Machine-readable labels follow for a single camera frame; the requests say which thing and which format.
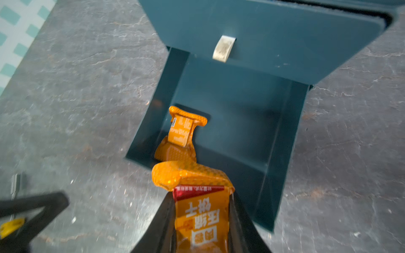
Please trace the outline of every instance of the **bin opening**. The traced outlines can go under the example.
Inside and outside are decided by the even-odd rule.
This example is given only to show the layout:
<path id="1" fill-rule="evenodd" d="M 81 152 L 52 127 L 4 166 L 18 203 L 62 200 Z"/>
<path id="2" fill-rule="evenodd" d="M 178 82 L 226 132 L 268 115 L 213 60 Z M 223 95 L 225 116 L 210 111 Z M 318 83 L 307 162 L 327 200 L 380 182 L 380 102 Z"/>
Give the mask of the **bin opening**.
<path id="1" fill-rule="evenodd" d="M 170 49 L 127 158 L 152 168 L 175 105 L 208 119 L 197 162 L 224 171 L 251 218 L 273 230 L 308 85 Z"/>

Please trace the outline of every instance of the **orange snack wrapper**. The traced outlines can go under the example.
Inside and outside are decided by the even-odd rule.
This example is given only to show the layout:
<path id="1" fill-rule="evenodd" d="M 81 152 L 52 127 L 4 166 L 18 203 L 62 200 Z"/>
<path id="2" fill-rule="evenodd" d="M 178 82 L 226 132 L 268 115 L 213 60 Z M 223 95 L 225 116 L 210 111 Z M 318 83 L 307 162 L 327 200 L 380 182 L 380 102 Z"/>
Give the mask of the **orange snack wrapper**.
<path id="1" fill-rule="evenodd" d="M 192 161 L 158 163 L 152 169 L 152 181 L 167 191 L 173 191 L 178 185 L 222 185 L 227 187 L 228 195 L 235 191 L 223 171 Z"/>
<path id="2" fill-rule="evenodd" d="M 173 192 L 177 253 L 228 252 L 229 195 L 235 188 L 223 171 L 193 161 L 161 162 L 152 181 Z"/>
<path id="3" fill-rule="evenodd" d="M 159 161 L 189 160 L 197 161 L 196 151 L 192 142 L 197 126 L 205 126 L 208 120 L 200 115 L 188 113 L 175 106 L 169 107 L 172 126 L 168 136 L 163 138 L 155 151 L 155 159 Z"/>
<path id="4" fill-rule="evenodd" d="M 229 193 L 225 186 L 180 185 L 176 203 L 177 253 L 227 253 Z"/>

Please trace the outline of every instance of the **dark teal plastic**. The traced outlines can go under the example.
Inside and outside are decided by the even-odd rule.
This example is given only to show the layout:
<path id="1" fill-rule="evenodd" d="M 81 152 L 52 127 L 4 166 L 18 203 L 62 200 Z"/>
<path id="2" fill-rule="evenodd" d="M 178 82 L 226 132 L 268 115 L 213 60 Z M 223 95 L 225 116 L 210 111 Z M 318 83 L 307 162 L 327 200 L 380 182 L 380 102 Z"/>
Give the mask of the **dark teal plastic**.
<path id="1" fill-rule="evenodd" d="M 265 0 L 140 1 L 167 46 L 212 59 L 235 37 L 227 64 L 314 85 L 377 38 L 386 21 L 320 6 Z"/>
<path id="2" fill-rule="evenodd" d="M 127 158 L 147 168 L 158 162 L 153 155 L 170 130 L 169 106 L 206 116 L 193 137 L 197 162 L 224 171 L 251 218 L 272 231 L 309 87 L 392 23 L 395 10 L 378 1 L 347 9 L 353 1 L 332 8 L 140 0 L 171 48 Z M 212 60 L 221 35 L 237 39 L 226 63 Z"/>
<path id="3" fill-rule="evenodd" d="M 157 163 L 169 106 L 200 113 L 208 124 L 194 132 L 197 162 L 223 170 L 249 214 L 272 230 L 308 88 L 171 48 L 127 158 L 149 168 Z"/>

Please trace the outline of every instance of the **barcode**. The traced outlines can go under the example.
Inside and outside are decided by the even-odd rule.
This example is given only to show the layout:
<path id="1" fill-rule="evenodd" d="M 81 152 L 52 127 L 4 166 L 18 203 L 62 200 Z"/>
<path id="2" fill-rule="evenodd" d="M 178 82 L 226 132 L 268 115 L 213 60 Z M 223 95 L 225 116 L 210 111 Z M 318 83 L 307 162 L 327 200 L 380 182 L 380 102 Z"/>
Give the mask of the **barcode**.
<path id="1" fill-rule="evenodd" d="M 177 119 L 177 117 L 175 117 L 175 119 L 173 120 L 172 127 L 174 127 L 174 126 L 175 126 L 176 119 Z"/>

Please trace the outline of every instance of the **trash bin lid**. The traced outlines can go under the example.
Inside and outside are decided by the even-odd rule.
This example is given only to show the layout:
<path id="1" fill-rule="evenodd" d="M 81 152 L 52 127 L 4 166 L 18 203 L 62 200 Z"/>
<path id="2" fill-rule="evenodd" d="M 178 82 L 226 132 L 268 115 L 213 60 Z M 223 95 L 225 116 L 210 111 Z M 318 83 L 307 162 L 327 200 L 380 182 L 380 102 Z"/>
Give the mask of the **trash bin lid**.
<path id="1" fill-rule="evenodd" d="M 221 36 L 231 36 L 236 41 L 226 64 L 308 85 L 377 38 L 391 18 L 387 13 L 385 19 L 378 12 L 366 15 L 269 0 L 141 0 L 141 4 L 167 46 L 211 59 Z"/>

